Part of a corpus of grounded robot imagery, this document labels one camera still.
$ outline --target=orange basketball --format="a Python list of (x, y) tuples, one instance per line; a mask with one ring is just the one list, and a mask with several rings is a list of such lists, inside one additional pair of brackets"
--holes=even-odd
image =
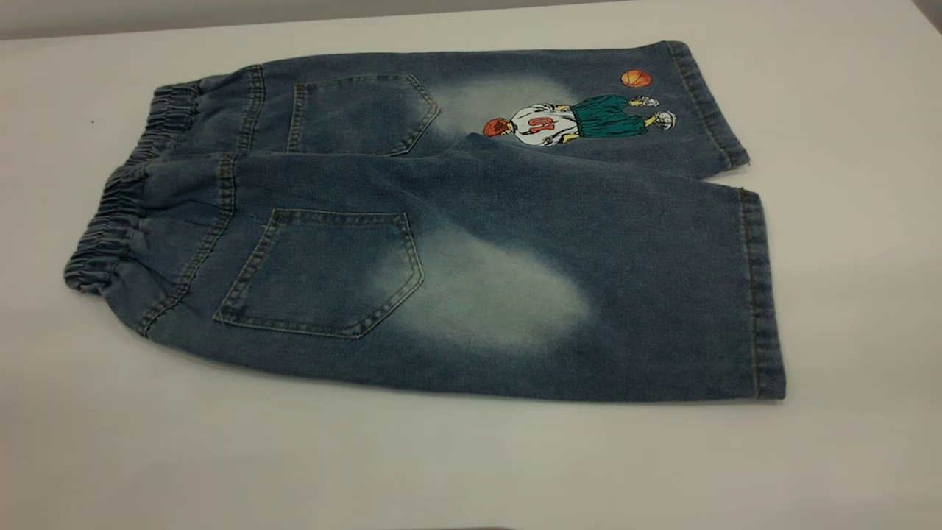
[(651, 84), (651, 75), (644, 70), (629, 70), (622, 74), (622, 84), (632, 89), (642, 89)]

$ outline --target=white table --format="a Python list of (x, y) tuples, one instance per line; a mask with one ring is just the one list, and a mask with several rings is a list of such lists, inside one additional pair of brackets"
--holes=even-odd
[[(158, 347), (61, 280), (157, 85), (328, 52), (662, 39), (691, 46), (752, 155), (716, 181), (767, 209), (783, 403), (283, 379)], [(908, 0), (642, 0), (0, 42), (0, 528), (942, 528), (940, 87), (942, 37)]]

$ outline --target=cartoon basketball player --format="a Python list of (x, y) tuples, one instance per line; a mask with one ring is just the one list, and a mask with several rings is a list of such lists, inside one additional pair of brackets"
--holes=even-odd
[(572, 106), (538, 103), (521, 108), (509, 120), (494, 118), (484, 125), (484, 136), (514, 134), (523, 143), (548, 147), (576, 138), (626, 138), (647, 132), (656, 125), (674, 127), (673, 112), (656, 112), (648, 119), (625, 114), (628, 107), (657, 107), (660, 102), (646, 95), (627, 99), (616, 94), (591, 97)]

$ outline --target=denim shorts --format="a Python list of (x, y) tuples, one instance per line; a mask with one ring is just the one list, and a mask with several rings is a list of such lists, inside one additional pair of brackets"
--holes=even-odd
[(275, 61), (156, 91), (65, 279), (271, 373), (781, 399), (748, 160), (681, 42)]

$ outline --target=back pocket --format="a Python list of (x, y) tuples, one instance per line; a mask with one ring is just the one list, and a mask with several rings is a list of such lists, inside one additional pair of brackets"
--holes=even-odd
[(295, 85), (288, 152), (407, 153), (438, 115), (412, 75), (360, 75)]
[(404, 213), (279, 208), (214, 319), (359, 339), (422, 277)]

